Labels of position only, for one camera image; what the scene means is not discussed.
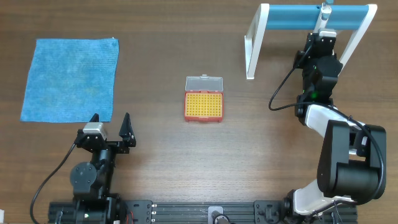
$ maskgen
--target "wooden table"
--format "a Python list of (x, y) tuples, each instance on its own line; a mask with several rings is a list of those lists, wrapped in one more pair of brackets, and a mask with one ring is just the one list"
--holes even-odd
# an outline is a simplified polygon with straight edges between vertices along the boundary
[[(279, 200), (316, 178), (323, 139), (292, 108), (267, 109), (269, 98), (303, 49), (306, 32), (267, 32), (255, 80), (246, 80), (243, 36), (262, 1), (0, 1), (0, 208), (6, 222), (30, 223), (40, 183), (62, 160), (84, 124), (19, 121), (27, 74), (39, 38), (119, 39), (110, 139), (129, 112), (137, 147), (117, 158), (112, 192), (157, 202)], [(281, 4), (280, 1), (268, 1)], [(297, 1), (284, 1), (298, 4)], [(301, 1), (320, 4), (321, 1)], [(339, 109), (387, 131), (387, 188), (359, 207), (360, 223), (396, 223), (398, 210), (398, 5), (379, 10), (334, 89)], [(341, 55), (351, 34), (338, 36)], [(183, 119), (186, 76), (224, 78), (222, 123)], [(275, 106), (295, 101), (300, 71)], [(90, 154), (75, 149), (43, 188), (35, 216), (51, 201), (72, 199), (69, 173)]]

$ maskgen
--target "blue cloth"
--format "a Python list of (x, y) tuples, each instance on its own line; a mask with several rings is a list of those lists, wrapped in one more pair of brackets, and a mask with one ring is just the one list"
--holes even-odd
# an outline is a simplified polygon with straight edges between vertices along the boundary
[(118, 39), (38, 39), (21, 121), (111, 121)]

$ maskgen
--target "clear plastic lid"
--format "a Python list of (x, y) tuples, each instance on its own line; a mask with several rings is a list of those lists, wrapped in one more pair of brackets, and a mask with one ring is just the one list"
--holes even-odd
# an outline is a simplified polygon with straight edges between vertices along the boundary
[(206, 74), (200, 77), (187, 77), (187, 82), (185, 83), (185, 91), (222, 92), (223, 90), (222, 77), (208, 77)]

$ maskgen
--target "blue towel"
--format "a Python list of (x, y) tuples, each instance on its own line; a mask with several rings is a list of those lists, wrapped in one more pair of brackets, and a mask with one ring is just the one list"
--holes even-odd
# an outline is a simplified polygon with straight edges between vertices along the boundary
[(111, 121), (118, 56), (114, 38), (37, 40), (21, 121)]

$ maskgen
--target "white frame leg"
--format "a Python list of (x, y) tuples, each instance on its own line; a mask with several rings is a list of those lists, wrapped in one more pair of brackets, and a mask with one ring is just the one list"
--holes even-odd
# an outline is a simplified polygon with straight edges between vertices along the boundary
[(262, 38), (266, 31), (269, 13), (269, 4), (260, 4), (249, 30), (244, 36), (244, 53), (246, 59), (246, 78), (254, 79), (257, 60), (259, 58)]
[(370, 23), (373, 20), (373, 17), (377, 11), (377, 5), (376, 4), (368, 4), (369, 6), (369, 11), (366, 14), (365, 18), (363, 19), (360, 27), (358, 30), (353, 32), (353, 35), (351, 35), (351, 38), (349, 38), (347, 47), (345, 48), (343, 54), (340, 57), (340, 62), (343, 64), (343, 68), (346, 65), (348, 59), (351, 57), (353, 54), (356, 46), (359, 44), (359, 41), (361, 41), (363, 35), (365, 34), (366, 30), (368, 29)]

